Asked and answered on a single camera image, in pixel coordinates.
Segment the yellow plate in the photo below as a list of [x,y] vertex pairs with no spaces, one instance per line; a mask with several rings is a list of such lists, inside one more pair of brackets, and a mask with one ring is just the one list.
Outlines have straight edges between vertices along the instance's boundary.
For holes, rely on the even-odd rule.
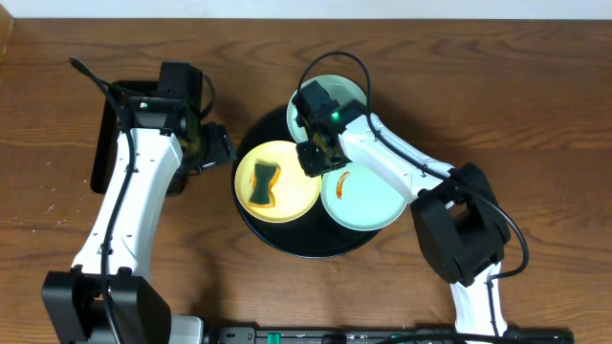
[[[278,165],[281,169],[272,188],[275,207],[249,205],[251,174],[258,162]],[[268,141],[251,149],[238,163],[233,181],[239,204],[254,218],[273,224],[287,223],[304,215],[317,201],[322,185],[321,177],[308,177],[304,173],[297,158],[296,144],[285,140]]]

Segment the green and yellow sponge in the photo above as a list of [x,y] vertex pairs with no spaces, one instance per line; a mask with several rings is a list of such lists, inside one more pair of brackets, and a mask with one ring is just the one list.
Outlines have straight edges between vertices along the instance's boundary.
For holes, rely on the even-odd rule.
[[249,205],[260,208],[275,207],[275,197],[272,188],[280,177],[278,165],[256,163],[251,174],[252,193]]

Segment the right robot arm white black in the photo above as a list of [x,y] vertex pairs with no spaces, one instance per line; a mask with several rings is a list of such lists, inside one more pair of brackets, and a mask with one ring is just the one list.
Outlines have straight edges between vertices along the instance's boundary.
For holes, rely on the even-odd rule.
[[512,222],[484,172],[422,153],[356,99],[340,104],[294,97],[292,105],[307,133],[297,146],[306,174],[323,175],[354,162],[388,183],[410,206],[427,263],[450,284],[457,332],[504,334],[498,281]]

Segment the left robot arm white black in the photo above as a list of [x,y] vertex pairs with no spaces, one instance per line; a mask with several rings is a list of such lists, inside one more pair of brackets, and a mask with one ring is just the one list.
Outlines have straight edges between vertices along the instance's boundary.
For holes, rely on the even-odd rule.
[[129,97],[117,156],[90,235],[70,270],[51,271],[42,300],[62,343],[203,343],[204,321],[173,313],[150,284],[167,191],[183,176],[233,161],[226,128],[184,99]]

